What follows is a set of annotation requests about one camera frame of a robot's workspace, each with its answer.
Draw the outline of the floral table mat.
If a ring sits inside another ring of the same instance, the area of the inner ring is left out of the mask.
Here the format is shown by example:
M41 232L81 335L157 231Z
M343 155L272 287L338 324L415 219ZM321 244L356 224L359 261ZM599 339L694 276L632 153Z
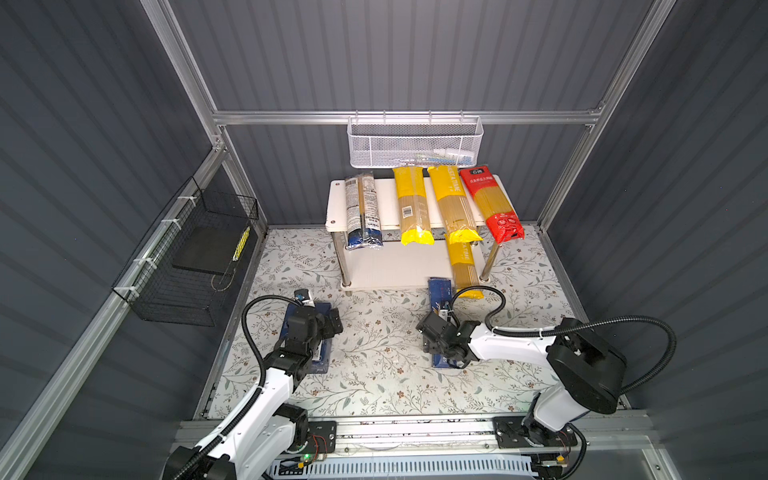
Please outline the floral table mat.
M226 416L257 380L254 355L273 350L286 299L299 288L338 308L344 324L328 371L306 377L292 398L314 416L524 412L539 390L555 383L548 368L514 361L435 368L416 330L429 309L426 289L344 291L328 232L275 229L249 288L251 298L264 302L234 336L208 418Z

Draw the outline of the clear blue spaghetti bag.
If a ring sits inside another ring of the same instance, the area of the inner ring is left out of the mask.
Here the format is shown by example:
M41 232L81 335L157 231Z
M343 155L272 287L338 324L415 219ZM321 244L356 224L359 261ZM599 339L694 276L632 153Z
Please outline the clear blue spaghetti bag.
M344 182L347 250L379 248L383 236L374 176L363 173Z

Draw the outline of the dark blue pasta box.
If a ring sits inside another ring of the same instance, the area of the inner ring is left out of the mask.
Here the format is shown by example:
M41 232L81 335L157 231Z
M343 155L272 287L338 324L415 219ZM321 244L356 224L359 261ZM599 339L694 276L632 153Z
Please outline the dark blue pasta box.
M332 310L332 305L328 302L316 302L315 303L316 309L328 316L330 314L330 311ZM296 306L289 304L286 308L286 312L284 315L284 321L281 327L281 332L279 335L280 340L280 347L286 346L286 339L288 335L288 319L290 316L293 315L293 313L296 311ZM331 360L331 350L333 345L333 339L324 339L315 350L314 356L312 357L311 367L309 368L308 373L309 374L326 374L329 370L330 360Z

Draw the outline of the red spaghetti bag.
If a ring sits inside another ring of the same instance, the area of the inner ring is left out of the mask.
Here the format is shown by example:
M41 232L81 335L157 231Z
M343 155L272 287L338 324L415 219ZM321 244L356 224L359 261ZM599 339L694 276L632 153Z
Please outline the red spaghetti bag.
M459 175L497 244L525 238L515 209L487 166L461 169Z

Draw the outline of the yellow Pastatime spaghetti bag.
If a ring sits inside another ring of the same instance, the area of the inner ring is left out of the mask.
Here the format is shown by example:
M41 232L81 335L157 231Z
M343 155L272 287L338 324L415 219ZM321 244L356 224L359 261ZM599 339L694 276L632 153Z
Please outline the yellow Pastatime spaghetti bag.
M470 243L448 243L448 255L453 272L455 290L480 285Z

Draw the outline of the yellow marker pen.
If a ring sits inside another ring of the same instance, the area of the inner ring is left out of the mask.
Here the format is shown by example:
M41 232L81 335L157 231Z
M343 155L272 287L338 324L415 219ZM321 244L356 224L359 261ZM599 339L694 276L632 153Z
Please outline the yellow marker pen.
M233 262L237 262L240 259L241 255L242 255L242 252L243 252L243 250L244 250L244 248L245 248L245 246L247 244L247 241L249 239L250 232L251 232L251 227L247 227L242 232L242 234L240 235L238 243L237 243L237 245L236 245L236 247L235 247L235 249L233 251L233 255L232 255L232 261Z

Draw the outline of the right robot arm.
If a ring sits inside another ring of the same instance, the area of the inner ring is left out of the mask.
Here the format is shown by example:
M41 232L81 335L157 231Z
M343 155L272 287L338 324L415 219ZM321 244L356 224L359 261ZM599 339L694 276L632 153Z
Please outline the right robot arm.
M469 293L486 291L500 299L482 321L461 321L454 303ZM507 328L492 319L506 307L500 290L469 286L458 290L443 305L434 307L416 326L426 350L442 356L454 368L473 362L509 360L550 368L555 384L540 390L521 422L521 435L534 446L546 446L557 436L574 431L572 423L590 412L613 414L620 397L646 384L671 362L677 336L666 322L644 315L624 315L584 323L567 317L545 328ZM648 324L666 334L666 346L646 373L627 383L626 357L597 330L620 324Z

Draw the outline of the pens in white basket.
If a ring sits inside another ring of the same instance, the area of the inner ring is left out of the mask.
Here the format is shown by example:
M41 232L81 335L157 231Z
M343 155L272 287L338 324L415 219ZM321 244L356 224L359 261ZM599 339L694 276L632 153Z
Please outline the pens in white basket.
M457 166L472 167L476 164L476 155L473 151L443 148L433 149L432 151L411 151L401 153L395 156L393 160L396 167L400 166Z

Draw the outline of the yellow spaghetti bag label up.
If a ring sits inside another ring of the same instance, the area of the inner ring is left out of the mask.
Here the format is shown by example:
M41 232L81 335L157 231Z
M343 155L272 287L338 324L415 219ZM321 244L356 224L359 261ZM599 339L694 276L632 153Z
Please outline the yellow spaghetti bag label up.
M426 198L423 169L407 166L394 169L399 205L401 243L433 245L434 236Z

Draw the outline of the white two-tier shelf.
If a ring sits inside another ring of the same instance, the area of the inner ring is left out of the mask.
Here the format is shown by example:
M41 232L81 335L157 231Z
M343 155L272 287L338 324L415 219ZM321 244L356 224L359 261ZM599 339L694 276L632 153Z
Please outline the white two-tier shelf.
M431 228L444 226L431 179L424 180ZM399 233L398 198L395 180L375 180L378 211L383 233ZM382 247L346 250L347 214L345 180L333 180L330 184L326 213L326 230L331 234L344 290L387 290L426 288L430 277L452 278L448 249L443 240L434 245L399 241L386 241ZM473 259L479 278L487 282L496 261L500 246L491 244L484 255L481 246L473 246Z

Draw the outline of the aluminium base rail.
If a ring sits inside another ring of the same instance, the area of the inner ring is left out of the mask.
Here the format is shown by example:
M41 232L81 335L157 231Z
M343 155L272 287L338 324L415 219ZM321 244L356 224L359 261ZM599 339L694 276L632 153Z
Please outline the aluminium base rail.
M554 434L545 446L523 438L521 414L438 414L405 416L314 417L300 444L313 455L330 458L483 453L578 453L575 434ZM574 422L590 452L642 450L660 437L643 410L590 413Z

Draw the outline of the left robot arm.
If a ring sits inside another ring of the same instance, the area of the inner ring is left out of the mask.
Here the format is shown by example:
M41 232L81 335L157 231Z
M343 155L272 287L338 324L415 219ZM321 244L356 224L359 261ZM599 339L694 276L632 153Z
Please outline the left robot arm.
M289 305L284 336L264 356L248 328L248 313L267 301ZM316 304L307 289L293 297L258 296L241 313L240 326L255 355L259 375L255 385L221 423L192 447L176 448L166 460L163 479L270 479L277 473L301 472L327 455L323 434L310 430L306 409L288 400L312 371L323 344L343 332L339 311Z

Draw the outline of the blue Barilla spaghetti box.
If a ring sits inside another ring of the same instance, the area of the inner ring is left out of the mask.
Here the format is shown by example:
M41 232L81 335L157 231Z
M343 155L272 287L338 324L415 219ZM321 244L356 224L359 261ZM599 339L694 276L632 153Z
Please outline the blue Barilla spaghetti box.
M452 280L442 277L430 277L428 279L428 289L430 297L430 305L433 310L444 320L448 320L448 302L454 294L452 287ZM438 354L436 351L432 353L432 366L437 369L450 369L450 362Z

